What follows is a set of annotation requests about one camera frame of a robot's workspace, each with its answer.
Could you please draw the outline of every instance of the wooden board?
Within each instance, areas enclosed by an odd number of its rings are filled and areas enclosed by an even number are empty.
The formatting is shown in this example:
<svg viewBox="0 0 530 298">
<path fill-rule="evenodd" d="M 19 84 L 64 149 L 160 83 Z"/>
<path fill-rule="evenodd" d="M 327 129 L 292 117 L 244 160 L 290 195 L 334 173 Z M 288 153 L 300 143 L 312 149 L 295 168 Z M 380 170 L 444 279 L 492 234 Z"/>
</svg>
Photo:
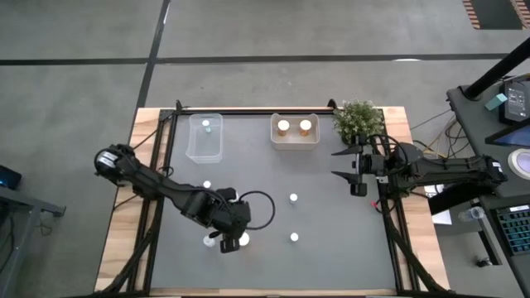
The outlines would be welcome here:
<svg viewBox="0 0 530 298">
<path fill-rule="evenodd" d="M 190 108 L 200 111 L 212 108 Z M 412 136 L 408 126 L 407 115 L 403 107 L 383 107 L 387 132 L 400 142 L 412 143 Z M 130 144 L 135 146 L 157 128 L 160 108 L 140 108 L 138 109 L 132 130 Z M 164 157 L 164 150 L 167 142 L 167 129 L 165 128 L 162 146 L 159 156 L 159 166 Z M 144 164 L 149 165 L 152 155 L 154 137 L 149 138 L 135 152 L 137 158 Z M 120 189 L 117 194 L 116 204 L 130 198 L 133 195 L 130 189 Z M 107 241 L 105 243 L 104 254 L 99 267 L 99 274 L 96 280 L 95 290 L 104 289 L 123 268 L 123 265 L 133 253 L 134 241 L 140 211 L 142 207 L 141 199 L 122 205 L 114 211 L 111 218 Z M 449 288 L 446 269 L 441 258 L 440 247 L 431 220 L 431 212 L 426 199 L 420 196 L 410 196 L 403 200 L 403 208 L 407 221 L 409 237 L 411 239 L 412 250 L 418 256 L 420 262 L 433 276 L 433 278 L 443 287 Z M 137 288 L 141 288 L 145 273 L 147 252 L 144 253 L 140 263 L 140 270 L 137 279 Z M 402 255 L 398 254 L 401 267 L 403 283 L 405 289 L 411 289 L 408 279 L 407 263 Z M 292 291 L 292 290 L 260 290 L 260 289 L 152 289 L 151 294 L 155 296 L 359 296 L 359 295 L 392 295 L 394 289 L 380 290 L 358 290 L 358 291 Z"/>
</svg>

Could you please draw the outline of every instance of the keyboard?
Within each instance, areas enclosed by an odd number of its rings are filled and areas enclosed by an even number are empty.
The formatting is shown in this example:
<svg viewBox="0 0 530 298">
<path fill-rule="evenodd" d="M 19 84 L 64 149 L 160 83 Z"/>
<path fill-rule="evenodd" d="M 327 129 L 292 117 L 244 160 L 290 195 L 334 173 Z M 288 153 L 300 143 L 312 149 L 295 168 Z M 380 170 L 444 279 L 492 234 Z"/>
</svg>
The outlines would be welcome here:
<svg viewBox="0 0 530 298">
<path fill-rule="evenodd" d="M 496 214 L 512 255 L 530 253 L 530 206 L 497 209 Z"/>
</svg>

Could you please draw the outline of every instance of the potted plant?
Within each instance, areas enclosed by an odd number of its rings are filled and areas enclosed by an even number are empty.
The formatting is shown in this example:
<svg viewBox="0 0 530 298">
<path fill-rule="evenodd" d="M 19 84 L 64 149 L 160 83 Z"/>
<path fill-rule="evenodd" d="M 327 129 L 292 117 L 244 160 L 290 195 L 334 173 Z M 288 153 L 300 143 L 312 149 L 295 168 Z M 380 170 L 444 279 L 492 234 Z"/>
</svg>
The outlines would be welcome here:
<svg viewBox="0 0 530 298">
<path fill-rule="evenodd" d="M 373 107 L 372 102 L 344 102 L 342 109 L 336 109 L 334 125 L 342 142 L 351 145 L 355 136 L 370 136 L 383 131 L 383 115 Z"/>
</svg>

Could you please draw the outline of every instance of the concrete floor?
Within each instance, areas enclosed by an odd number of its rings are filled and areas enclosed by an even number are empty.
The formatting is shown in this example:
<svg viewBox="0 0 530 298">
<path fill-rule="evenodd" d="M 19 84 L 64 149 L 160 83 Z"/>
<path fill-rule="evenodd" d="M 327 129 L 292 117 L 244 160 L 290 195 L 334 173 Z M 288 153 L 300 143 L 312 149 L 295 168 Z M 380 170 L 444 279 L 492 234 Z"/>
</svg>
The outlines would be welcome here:
<svg viewBox="0 0 530 298">
<path fill-rule="evenodd" d="M 2 0 L 1 59 L 147 57 L 161 0 Z M 366 55 L 508 52 L 527 31 L 476 31 L 460 0 L 174 0 L 159 56 Z M 496 61 L 158 65 L 148 107 L 401 105 L 417 124 L 448 108 L 445 91 Z M 89 294 L 115 195 L 93 175 L 95 152 L 126 142 L 144 65 L 0 67 L 0 164 L 22 191 L 68 207 L 34 237 L 20 297 Z M 530 64 L 516 72 L 529 71 Z M 430 141 L 450 114 L 415 129 Z M 451 288 L 521 296 L 506 266 L 474 268 L 474 234 L 439 238 Z"/>
</svg>

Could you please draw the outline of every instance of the desk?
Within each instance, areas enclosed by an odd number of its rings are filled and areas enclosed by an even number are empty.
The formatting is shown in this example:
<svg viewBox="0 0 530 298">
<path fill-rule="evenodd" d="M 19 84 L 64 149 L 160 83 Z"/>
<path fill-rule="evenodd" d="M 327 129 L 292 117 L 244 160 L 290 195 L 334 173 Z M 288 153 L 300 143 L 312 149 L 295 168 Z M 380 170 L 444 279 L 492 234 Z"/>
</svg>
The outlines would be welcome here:
<svg viewBox="0 0 530 298">
<path fill-rule="evenodd" d="M 491 156 L 499 161 L 508 177 L 508 181 L 494 190 L 495 195 L 485 195 L 479 199 L 480 204 L 486 210 L 495 237 L 499 240 L 508 264 L 513 270 L 515 279 L 523 290 L 523 294 L 529 297 L 530 254 L 515 257 L 510 255 L 509 248 L 504 242 L 502 228 L 492 214 L 495 209 L 518 206 L 530 202 L 530 181 L 515 175 L 508 166 L 508 155 L 517 148 L 489 145 L 484 142 L 486 137 L 507 127 L 499 123 L 497 110 L 490 112 L 484 107 L 485 103 L 498 93 L 499 86 L 494 85 L 485 90 L 480 100 L 476 102 L 466 99 L 460 89 L 449 90 L 447 96 L 452 109 L 455 111 L 456 119 L 464 129 L 475 154 Z"/>
<path fill-rule="evenodd" d="M 189 108 L 195 111 L 204 111 L 207 108 Z M 383 108 L 389 135 L 397 138 L 400 142 L 412 142 L 407 117 L 403 107 Z M 159 108 L 142 108 L 138 110 L 132 131 L 131 145 L 138 144 L 144 137 L 156 129 Z M 161 166 L 165 156 L 165 144 L 167 142 L 168 129 L 162 134 L 162 144 L 158 158 Z M 137 149 L 137 158 L 148 163 L 153 151 L 154 137 L 150 138 Z M 132 195 L 131 190 L 121 189 L 118 192 L 116 204 Z M 140 216 L 142 201 L 134 199 L 120 207 L 113 213 L 109 225 L 107 241 L 105 244 L 102 262 L 99 268 L 98 279 L 95 290 L 102 290 L 118 274 L 133 251 L 137 233 L 138 220 Z M 412 196 L 403 201 L 403 210 L 407 220 L 407 229 L 412 249 L 422 262 L 424 267 L 445 288 L 449 288 L 445 267 L 441 258 L 434 225 L 431 221 L 431 213 L 428 203 L 422 197 Z M 407 263 L 401 253 L 397 255 L 400 272 L 405 289 L 411 289 L 408 279 Z M 146 270 L 147 253 L 144 253 L 139 266 L 137 287 L 142 287 L 142 281 Z M 376 289 L 366 291 L 312 291 L 312 290 L 254 290 L 254 289 L 151 289 L 151 295 L 165 296 L 197 296 L 197 295 L 391 295 L 395 289 Z"/>
</svg>

